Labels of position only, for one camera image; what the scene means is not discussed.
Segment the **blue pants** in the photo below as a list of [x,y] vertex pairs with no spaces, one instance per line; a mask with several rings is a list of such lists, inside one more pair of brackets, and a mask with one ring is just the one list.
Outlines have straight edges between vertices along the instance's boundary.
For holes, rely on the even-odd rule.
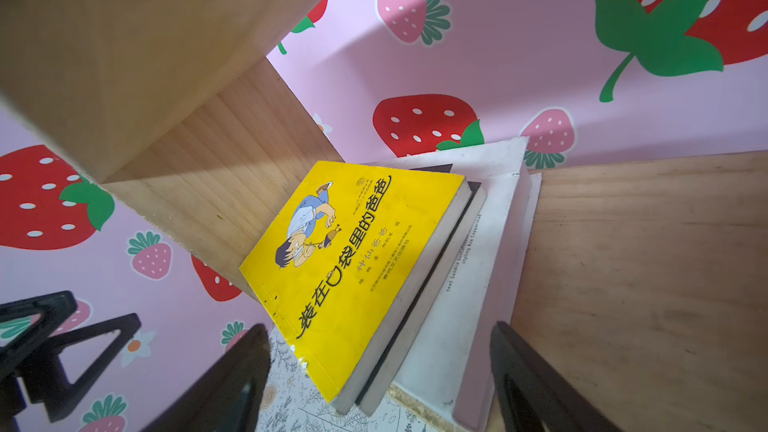
[[[301,201],[301,204],[299,204],[299,206],[296,207],[296,210],[293,213],[296,214],[296,212],[298,212],[299,209],[302,207],[311,206],[312,208],[318,208],[322,204],[327,204],[327,203],[328,203],[328,189],[323,190],[320,194],[318,194],[317,197],[315,196],[305,197],[304,200]],[[317,219],[323,218],[325,216],[326,215],[323,212],[317,213],[315,217],[306,224],[306,230],[304,231],[304,235],[306,235],[307,237],[311,236],[312,232],[315,230],[315,223],[317,222]]]

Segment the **wooden panel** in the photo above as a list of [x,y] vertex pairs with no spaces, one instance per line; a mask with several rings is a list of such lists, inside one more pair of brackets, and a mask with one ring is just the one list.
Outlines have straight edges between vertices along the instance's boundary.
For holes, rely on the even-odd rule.
[[544,172],[512,326],[622,429],[766,430],[767,314],[768,152]]
[[318,160],[341,158],[263,59],[103,185],[255,297],[238,267]]
[[101,182],[320,0],[0,0],[0,89]]

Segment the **strawberry wallpaper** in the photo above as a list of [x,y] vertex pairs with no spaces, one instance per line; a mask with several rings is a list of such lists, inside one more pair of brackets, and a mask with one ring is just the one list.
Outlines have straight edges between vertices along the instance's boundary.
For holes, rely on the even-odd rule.
[[[141,329],[69,417],[40,404],[22,432],[141,430],[255,324],[262,307],[127,206],[80,177],[0,105],[0,303],[71,290],[78,309],[54,334],[135,312]],[[37,317],[0,323],[0,347]],[[109,335],[62,353],[70,380]]]
[[324,7],[268,58],[350,162],[518,135],[530,168],[768,148],[768,0]]

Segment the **stack of books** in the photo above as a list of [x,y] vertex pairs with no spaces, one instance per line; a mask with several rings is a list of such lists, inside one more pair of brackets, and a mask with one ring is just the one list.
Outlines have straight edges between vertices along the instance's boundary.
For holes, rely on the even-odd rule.
[[370,415],[389,391],[485,427],[490,326],[512,315],[540,185],[525,145],[318,162],[248,255],[240,270],[338,413]]

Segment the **cartoon boy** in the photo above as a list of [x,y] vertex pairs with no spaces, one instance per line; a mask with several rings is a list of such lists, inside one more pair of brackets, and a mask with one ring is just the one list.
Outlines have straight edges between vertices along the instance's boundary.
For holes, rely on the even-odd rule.
[[288,225],[288,240],[275,253],[275,262],[280,268],[287,267],[292,261],[293,267],[299,267],[312,256],[316,246],[305,245],[304,242],[315,230],[317,219],[326,217],[326,227],[333,225],[336,210],[328,203],[328,188],[332,185],[333,182],[322,184],[317,189],[317,197],[307,196],[296,207]]

